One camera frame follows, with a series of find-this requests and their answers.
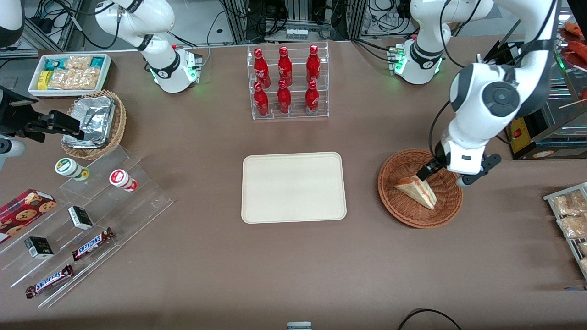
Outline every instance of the robotic arm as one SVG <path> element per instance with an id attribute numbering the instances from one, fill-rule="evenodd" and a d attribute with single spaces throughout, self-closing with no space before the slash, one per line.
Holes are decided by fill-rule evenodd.
<path id="1" fill-rule="evenodd" d="M 95 11 L 114 3 L 96 15 L 100 27 L 117 35 L 143 54 L 151 67 L 155 82 L 168 93 L 178 93 L 197 83 L 200 77 L 193 53 L 174 49 L 163 33 L 171 31 L 175 15 L 165 0 L 103 1 Z"/>
<path id="2" fill-rule="evenodd" d="M 410 13 L 420 25 L 420 32 L 415 41 L 399 43 L 391 50 L 392 59 L 397 61 L 393 73 L 415 85 L 429 82 L 440 66 L 442 40 L 447 44 L 451 38 L 447 23 L 464 23 L 469 17 L 471 21 L 482 19 L 492 7 L 492 0 L 411 0 Z"/>
<path id="3" fill-rule="evenodd" d="M 3 0 L 0 10 L 0 47 L 18 41 L 24 28 L 24 10 L 21 0 Z"/>
<path id="4" fill-rule="evenodd" d="M 462 174 L 461 186 L 475 182 L 501 158 L 485 155 L 485 146 L 516 116 L 544 105 L 549 91 L 547 65 L 552 59 L 558 0 L 494 0 L 526 27 L 520 67 L 473 63 L 462 69 L 450 87 L 455 118 L 443 131 L 434 159 L 418 177 L 425 180 L 446 167 Z"/>

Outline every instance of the acrylic bottle rack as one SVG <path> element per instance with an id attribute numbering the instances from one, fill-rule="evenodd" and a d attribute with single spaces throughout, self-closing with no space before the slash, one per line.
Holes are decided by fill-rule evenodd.
<path id="1" fill-rule="evenodd" d="M 306 114 L 306 91 L 308 90 L 308 81 L 306 80 L 306 61 L 308 60 L 309 50 L 311 45 L 318 46 L 318 57 L 320 58 L 320 78 L 317 81 L 317 90 L 320 94 L 318 99 L 318 112 L 313 116 Z M 291 111 L 285 115 L 279 111 L 279 103 L 277 99 L 277 91 L 279 89 L 279 72 L 277 63 L 279 62 L 279 47 L 287 46 L 288 55 L 292 61 L 293 67 L 293 84 L 289 87 L 292 96 Z M 263 57 L 269 65 L 269 78 L 271 78 L 271 85 L 265 89 L 265 93 L 269 97 L 269 116 L 261 117 L 257 112 L 255 106 L 255 99 L 253 98 L 255 90 L 253 84 L 257 81 L 255 76 L 255 57 L 253 50 L 260 48 L 263 51 Z M 301 43 L 285 43 L 285 44 L 271 44 L 254 45 L 247 48 L 247 72 L 249 77 L 249 94 L 251 95 L 251 109 L 254 120 L 274 120 L 274 119 L 324 119 L 329 116 L 329 51 L 327 42 L 301 42 Z"/>
<path id="2" fill-rule="evenodd" d="M 139 159 L 121 146 L 102 155 L 87 168 L 90 177 L 86 181 L 70 179 L 53 194 L 58 205 L 50 215 L 36 220 L 17 237 L 0 245 L 2 285 L 22 292 L 21 304 L 50 307 L 173 203 L 143 171 Z M 127 171 L 139 182 L 139 187 L 127 192 L 111 185 L 109 175 L 115 169 Z M 74 227 L 68 213 L 72 205 L 85 208 L 94 224 L 92 229 Z M 74 262 L 71 252 L 108 227 L 116 236 Z M 47 260 L 31 258 L 24 244 L 29 236 L 45 237 L 54 256 Z M 74 277 L 59 281 L 32 299 L 25 298 L 27 287 L 43 281 L 67 264 L 72 265 Z"/>

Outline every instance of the cookie box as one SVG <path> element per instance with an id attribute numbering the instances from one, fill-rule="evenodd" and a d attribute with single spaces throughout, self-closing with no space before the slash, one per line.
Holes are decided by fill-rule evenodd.
<path id="1" fill-rule="evenodd" d="M 56 205 L 51 195 L 29 189 L 0 207 L 0 244 Z"/>

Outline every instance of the sandwich slice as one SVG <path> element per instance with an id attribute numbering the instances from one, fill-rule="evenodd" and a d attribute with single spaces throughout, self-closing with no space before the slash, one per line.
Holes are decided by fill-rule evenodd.
<path id="1" fill-rule="evenodd" d="M 396 188 L 424 207 L 434 210 L 436 195 L 428 182 L 421 181 L 417 176 L 406 177 L 396 183 Z"/>

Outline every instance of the brown tabletop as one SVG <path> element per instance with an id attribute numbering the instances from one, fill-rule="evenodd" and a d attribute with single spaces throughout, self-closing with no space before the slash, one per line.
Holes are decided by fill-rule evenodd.
<path id="1" fill-rule="evenodd" d="M 448 47 L 466 63 L 496 40 L 454 38 Z M 585 161 L 512 161 L 492 141 L 488 151 L 504 161 L 466 189 L 458 216 L 438 229 L 407 227 L 380 202 L 377 173 L 393 153 L 427 148 L 458 68 L 446 61 L 429 84 L 413 86 L 350 42 L 329 45 L 330 118 L 290 123 L 251 119 L 246 47 L 214 49 L 201 83 L 176 95 L 153 83 L 138 52 L 112 53 L 109 89 L 128 113 L 122 145 L 176 202 L 49 309 L 0 272 L 0 322 L 14 322 L 0 328 L 395 329 L 429 307 L 465 329 L 584 329 L 587 293 L 562 290 L 584 281 L 541 197 L 587 181 Z M 71 102 L 35 107 L 65 111 Z M 453 116 L 442 115 L 434 141 Z M 27 141 L 26 155 L 6 162 L 0 204 L 65 181 L 53 171 L 65 155 L 59 139 Z M 314 151 L 342 156 L 346 218 L 241 220 L 245 157 Z M 430 321 L 421 329 L 450 329 L 419 317 Z"/>

